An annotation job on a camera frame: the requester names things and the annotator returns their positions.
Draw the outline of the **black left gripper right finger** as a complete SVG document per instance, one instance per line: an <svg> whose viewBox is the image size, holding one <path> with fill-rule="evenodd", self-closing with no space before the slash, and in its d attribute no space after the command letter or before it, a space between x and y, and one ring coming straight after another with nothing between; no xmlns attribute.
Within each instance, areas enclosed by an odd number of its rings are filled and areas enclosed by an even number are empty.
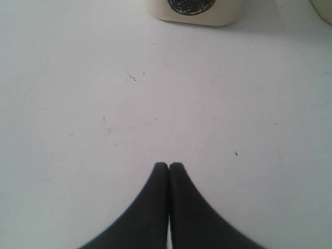
<svg viewBox="0 0 332 249"><path fill-rule="evenodd" d="M184 165L169 167L173 248L262 248L224 220L203 198Z"/></svg>

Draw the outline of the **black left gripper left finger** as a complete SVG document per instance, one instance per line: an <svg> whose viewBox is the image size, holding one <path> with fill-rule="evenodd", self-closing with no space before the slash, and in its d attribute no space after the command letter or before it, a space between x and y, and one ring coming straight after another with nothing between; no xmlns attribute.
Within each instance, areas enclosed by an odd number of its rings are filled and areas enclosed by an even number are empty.
<svg viewBox="0 0 332 249"><path fill-rule="evenodd" d="M81 248L167 248L169 168L155 163L131 205L103 232Z"/></svg>

